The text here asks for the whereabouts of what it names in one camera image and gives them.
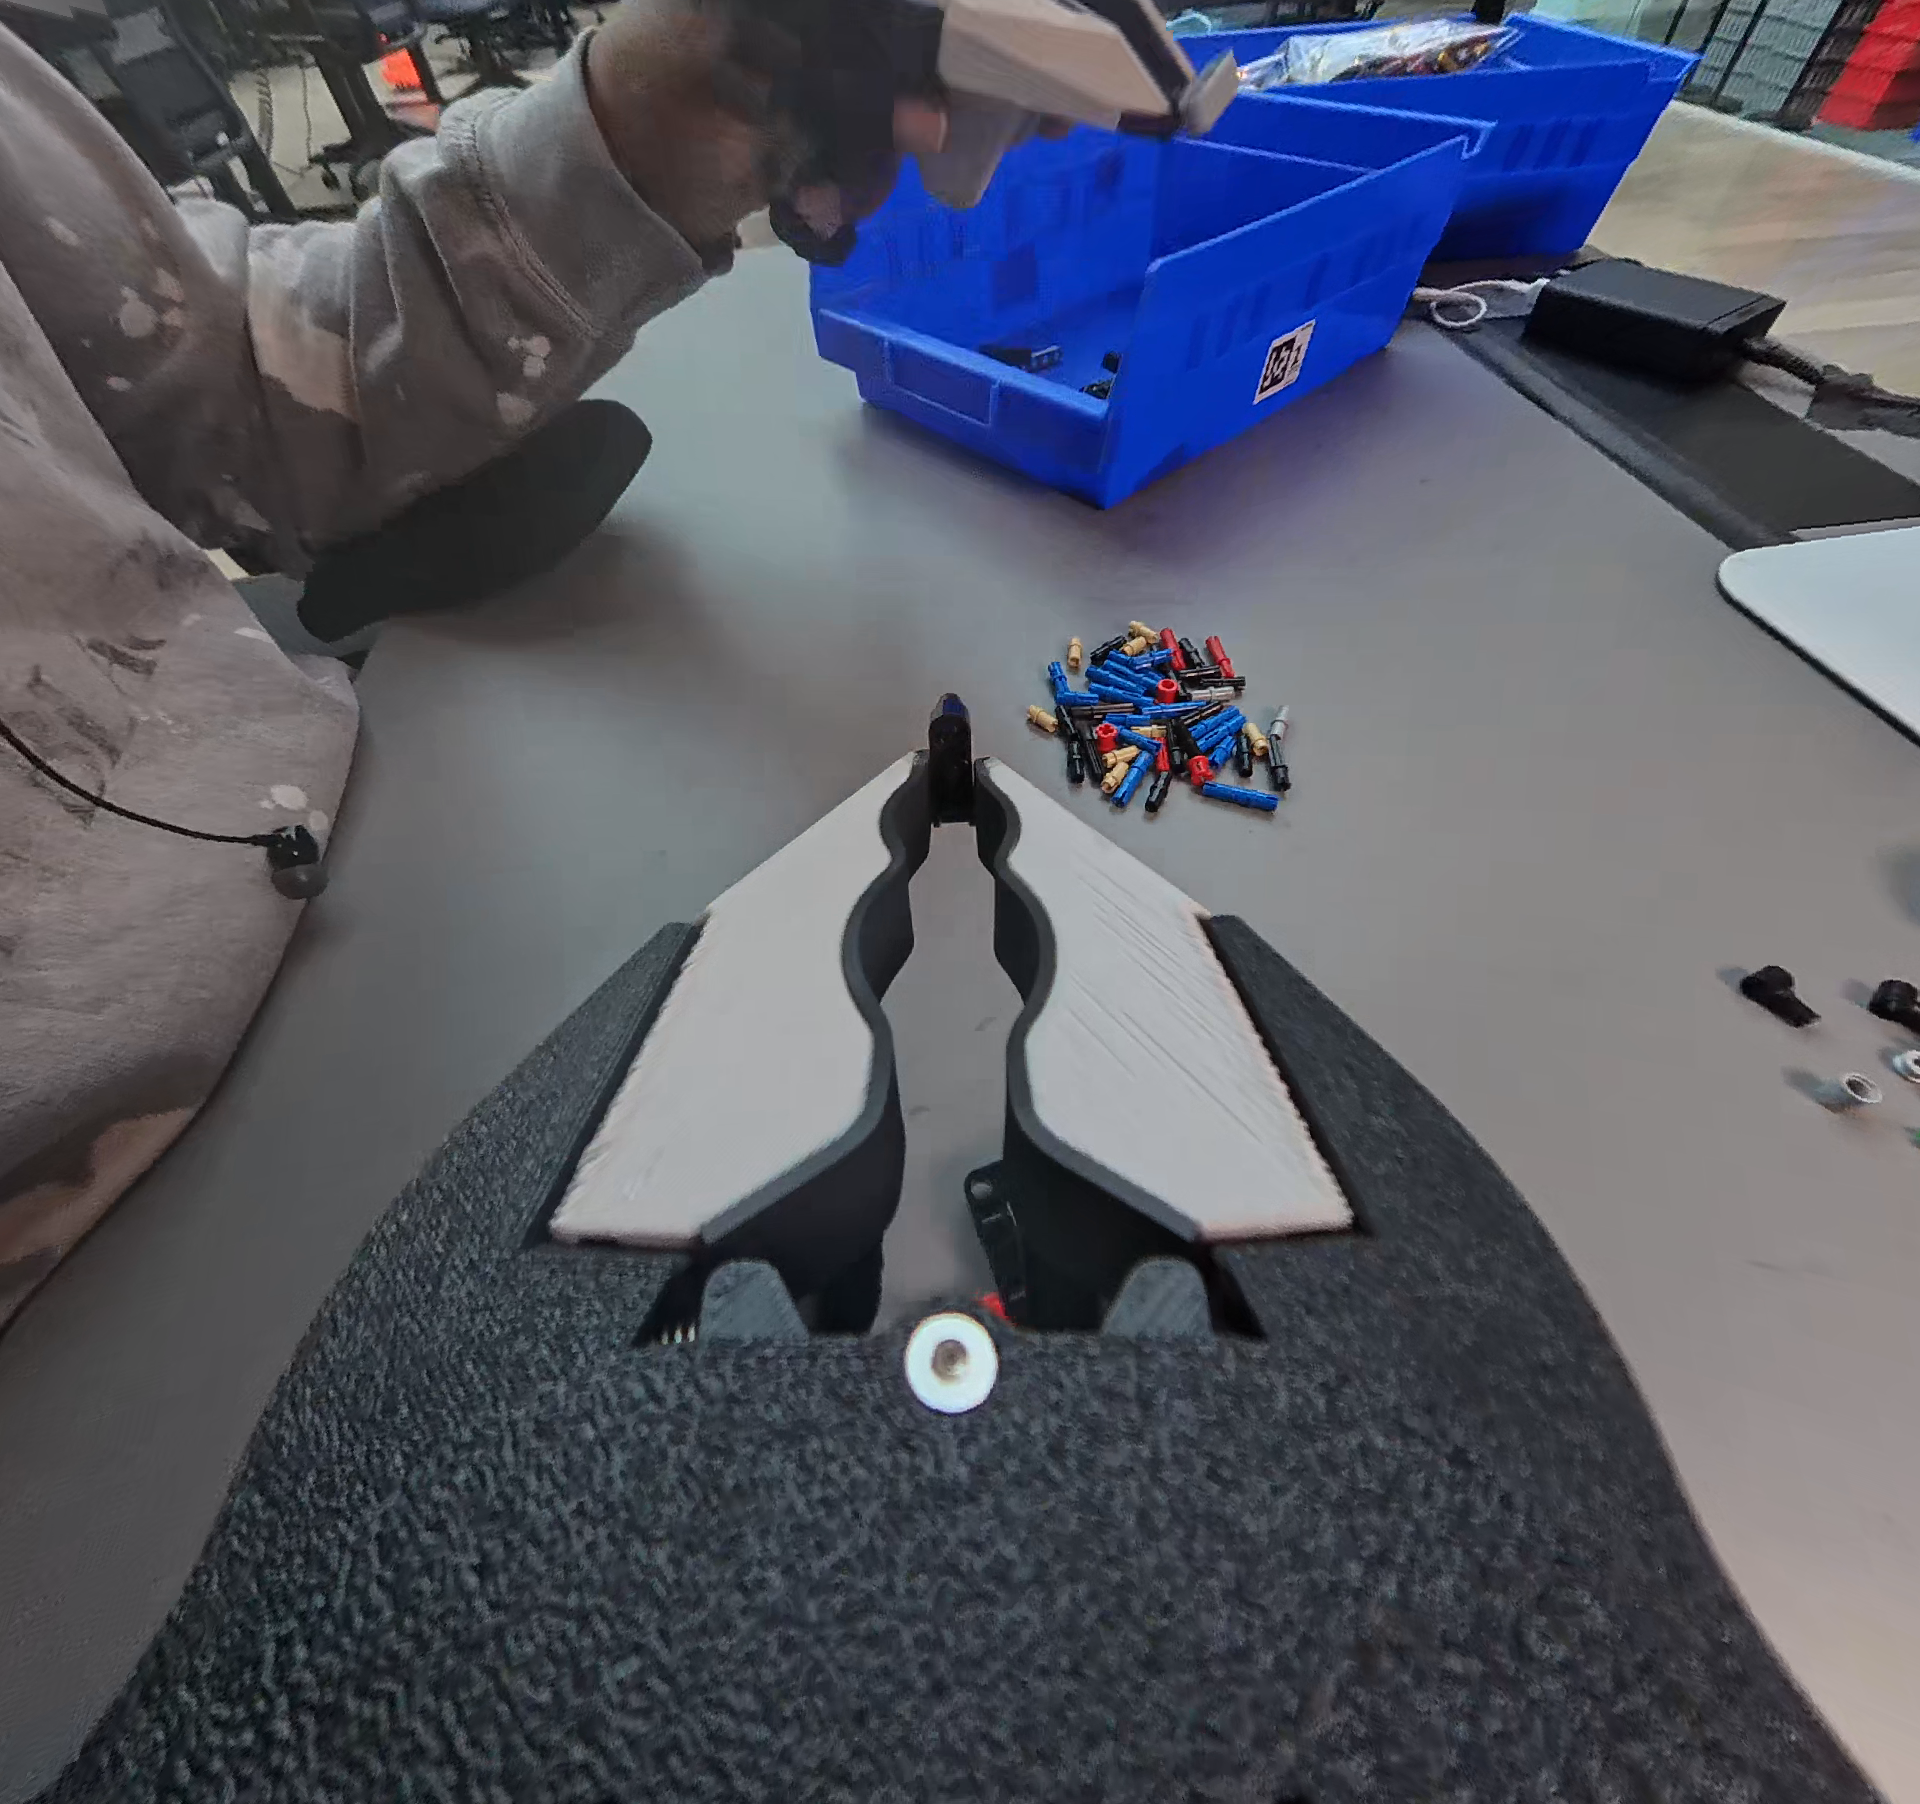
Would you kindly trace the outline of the person's left hand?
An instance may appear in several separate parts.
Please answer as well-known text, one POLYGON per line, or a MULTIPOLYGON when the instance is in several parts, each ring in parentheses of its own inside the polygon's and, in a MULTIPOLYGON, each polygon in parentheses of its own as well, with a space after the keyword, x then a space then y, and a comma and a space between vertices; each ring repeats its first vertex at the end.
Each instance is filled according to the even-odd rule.
POLYGON ((766 85, 735 55, 732 0, 620 0, 582 76, 636 194, 699 255, 729 258, 790 162, 766 85))

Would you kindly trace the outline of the scattered small toy parts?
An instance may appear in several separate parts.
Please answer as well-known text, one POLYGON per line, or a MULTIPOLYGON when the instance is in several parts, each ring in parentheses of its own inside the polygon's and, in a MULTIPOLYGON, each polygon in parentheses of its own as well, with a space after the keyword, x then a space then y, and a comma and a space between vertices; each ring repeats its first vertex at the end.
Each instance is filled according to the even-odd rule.
MULTIPOLYGON (((1780 963, 1764 963, 1740 975, 1740 997, 1796 1032, 1822 1022, 1812 1003, 1799 994, 1796 975, 1780 963)), ((1847 1070, 1834 1075, 1807 1071, 1799 1077, 1796 1087, 1835 1116, 1861 1116, 1880 1106, 1886 1100, 1880 1075, 1918 1091, 1918 984, 1903 975, 1886 975, 1861 994, 1861 1008, 1909 1040, 1882 1055, 1880 1071, 1847 1070)))

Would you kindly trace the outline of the black drawstring with toggle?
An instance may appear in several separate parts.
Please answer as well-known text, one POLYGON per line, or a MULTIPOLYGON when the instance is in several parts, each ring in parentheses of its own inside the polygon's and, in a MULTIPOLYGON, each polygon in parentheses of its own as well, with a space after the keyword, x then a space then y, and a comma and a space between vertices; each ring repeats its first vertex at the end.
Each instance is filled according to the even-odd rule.
POLYGON ((55 762, 43 761, 10 723, 4 723, 4 746, 43 783, 52 783, 66 799, 117 816, 119 820, 138 825, 142 831, 158 831, 171 839, 203 842, 218 848, 253 851, 269 866, 269 880, 279 896, 295 902, 308 902, 323 895, 330 886, 330 866, 321 839, 305 825, 282 825, 270 831, 208 831, 142 809, 110 800, 107 794, 88 790, 55 762))

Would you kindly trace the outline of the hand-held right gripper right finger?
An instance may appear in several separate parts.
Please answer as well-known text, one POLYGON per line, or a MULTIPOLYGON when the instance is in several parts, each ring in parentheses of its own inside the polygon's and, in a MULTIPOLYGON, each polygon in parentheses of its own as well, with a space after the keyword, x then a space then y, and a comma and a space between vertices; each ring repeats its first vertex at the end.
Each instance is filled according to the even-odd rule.
POLYGON ((1028 1328, 1096 1328, 1146 1262, 1350 1237, 1359 1208, 1212 912, 1002 761, 977 762, 994 949, 1019 994, 1000 1180, 1026 1243, 1028 1328))

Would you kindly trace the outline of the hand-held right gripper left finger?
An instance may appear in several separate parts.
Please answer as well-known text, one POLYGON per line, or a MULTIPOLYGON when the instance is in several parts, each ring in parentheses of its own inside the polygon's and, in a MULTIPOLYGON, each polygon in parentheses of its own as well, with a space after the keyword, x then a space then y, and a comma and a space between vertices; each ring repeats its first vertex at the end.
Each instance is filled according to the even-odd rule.
POLYGON ((766 1262, 796 1297, 871 1269, 903 1189, 879 1003, 914 943, 930 835, 910 752, 709 902, 550 1240, 766 1262))

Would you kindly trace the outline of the black toy frame assembly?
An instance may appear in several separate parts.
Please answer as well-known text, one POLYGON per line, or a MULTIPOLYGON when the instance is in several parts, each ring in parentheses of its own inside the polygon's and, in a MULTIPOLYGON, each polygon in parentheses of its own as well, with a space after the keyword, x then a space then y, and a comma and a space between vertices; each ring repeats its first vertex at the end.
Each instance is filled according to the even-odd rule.
POLYGON ((968 1215, 992 1269, 992 1297, 986 1300, 1002 1320, 1024 1328, 1028 1326, 1028 1272, 1026 1243, 1015 1202, 1009 1201, 1000 1163, 980 1164, 965 1176, 968 1215))

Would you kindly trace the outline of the pile of colourful toy pins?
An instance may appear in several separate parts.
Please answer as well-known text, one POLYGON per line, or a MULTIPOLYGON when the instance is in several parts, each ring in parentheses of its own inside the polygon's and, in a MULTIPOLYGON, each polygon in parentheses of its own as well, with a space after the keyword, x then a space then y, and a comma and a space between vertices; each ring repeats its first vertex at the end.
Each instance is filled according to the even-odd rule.
POLYGON ((1258 717, 1220 637, 1130 616, 1070 634, 1043 663, 1024 723, 1050 736, 1073 785, 1111 809, 1165 812, 1177 785, 1214 807, 1276 816, 1290 799, 1287 708, 1258 717))

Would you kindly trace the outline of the black power adapter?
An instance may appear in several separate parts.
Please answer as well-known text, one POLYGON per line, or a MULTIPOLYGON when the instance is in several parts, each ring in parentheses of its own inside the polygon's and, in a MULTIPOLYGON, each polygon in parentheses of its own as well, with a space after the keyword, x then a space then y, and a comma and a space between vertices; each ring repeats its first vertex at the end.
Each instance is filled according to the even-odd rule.
POLYGON ((1635 258, 1593 258, 1548 278, 1525 337, 1672 383, 1734 376, 1764 345, 1787 300, 1635 258))

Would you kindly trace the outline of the blue plastic bin with label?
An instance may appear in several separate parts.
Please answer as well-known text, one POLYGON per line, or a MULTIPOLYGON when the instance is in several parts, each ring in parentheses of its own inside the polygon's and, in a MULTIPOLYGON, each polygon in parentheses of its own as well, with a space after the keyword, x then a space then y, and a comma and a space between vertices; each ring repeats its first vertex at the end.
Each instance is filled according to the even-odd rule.
POLYGON ((1117 506, 1378 351, 1464 178, 1464 137, 1385 166, 1225 138, 1028 138, 973 207, 910 168, 814 340, 863 401, 1034 484, 1117 506), (1061 342, 1031 376, 980 342, 1061 342))

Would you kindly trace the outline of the grey desk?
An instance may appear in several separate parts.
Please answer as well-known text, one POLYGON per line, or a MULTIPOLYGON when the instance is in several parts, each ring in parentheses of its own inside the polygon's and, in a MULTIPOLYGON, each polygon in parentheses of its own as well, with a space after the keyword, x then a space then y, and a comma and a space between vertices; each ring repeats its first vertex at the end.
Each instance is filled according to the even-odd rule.
POLYGON ((4 1797, 1918 1797, 1918 746, 1433 331, 1118 512, 869 417, 751 255, 610 382, 557 576, 396 627, 333 895, 187 1148, 4 1342, 4 1797), (1220 637, 1276 816, 1073 785, 1070 634, 1220 637), (442 1211, 323 1288, 553 1026, 920 740, 1290 963, 1359 1240, 1258 1333, 643 1346, 670 1262, 442 1211), (1822 1022, 1740 997, 1780 963, 1822 1022))

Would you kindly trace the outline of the black toy connector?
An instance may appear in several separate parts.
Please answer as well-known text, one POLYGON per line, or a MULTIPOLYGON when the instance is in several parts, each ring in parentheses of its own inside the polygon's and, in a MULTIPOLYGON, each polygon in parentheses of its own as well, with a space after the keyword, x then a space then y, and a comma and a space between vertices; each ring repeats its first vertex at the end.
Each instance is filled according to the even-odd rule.
POLYGON ((925 783, 932 828, 973 825, 973 717, 955 689, 945 689, 927 718, 925 783))

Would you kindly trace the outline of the clear bag of toy parts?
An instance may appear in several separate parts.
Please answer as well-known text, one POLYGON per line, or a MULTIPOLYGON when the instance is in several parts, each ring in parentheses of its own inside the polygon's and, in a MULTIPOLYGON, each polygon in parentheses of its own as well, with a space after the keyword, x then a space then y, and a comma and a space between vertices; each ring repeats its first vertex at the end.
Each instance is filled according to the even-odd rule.
POLYGON ((1500 63, 1517 41, 1517 25, 1472 16, 1287 29, 1279 42, 1238 61, 1238 80, 1244 89, 1276 89, 1453 76, 1500 63))

